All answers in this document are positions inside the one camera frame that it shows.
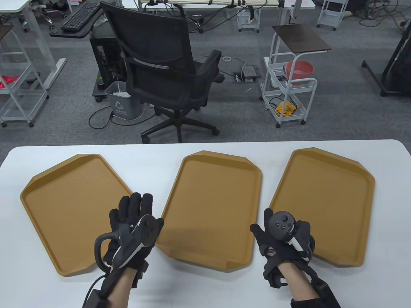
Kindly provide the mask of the person's left hand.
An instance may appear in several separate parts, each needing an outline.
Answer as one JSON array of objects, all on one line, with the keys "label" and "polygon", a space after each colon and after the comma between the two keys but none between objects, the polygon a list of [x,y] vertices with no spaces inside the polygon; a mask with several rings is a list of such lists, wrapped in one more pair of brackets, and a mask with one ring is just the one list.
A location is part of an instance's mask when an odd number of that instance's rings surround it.
[{"label": "person's left hand", "polygon": [[126,268],[137,271],[135,285],[146,272],[146,258],[164,226],[162,218],[152,213],[153,196],[133,193],[123,196],[118,208],[109,212],[111,232],[100,235],[94,243],[94,258],[104,272],[104,283],[114,286]]}]

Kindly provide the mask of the person's right hand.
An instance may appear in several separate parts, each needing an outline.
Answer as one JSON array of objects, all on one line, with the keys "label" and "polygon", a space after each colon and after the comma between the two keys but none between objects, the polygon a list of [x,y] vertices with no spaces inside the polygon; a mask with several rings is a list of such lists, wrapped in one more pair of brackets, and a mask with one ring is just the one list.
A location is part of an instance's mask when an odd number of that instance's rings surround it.
[{"label": "person's right hand", "polygon": [[259,251],[267,262],[264,265],[263,277],[273,288],[281,288],[287,283],[282,283],[283,274],[278,266],[291,262],[298,269],[309,275],[313,281],[319,280],[317,273],[309,266],[315,250],[315,240],[310,234],[310,223],[295,220],[294,216],[286,211],[274,213],[270,208],[263,214],[264,229],[258,224],[252,224],[253,233]]}]

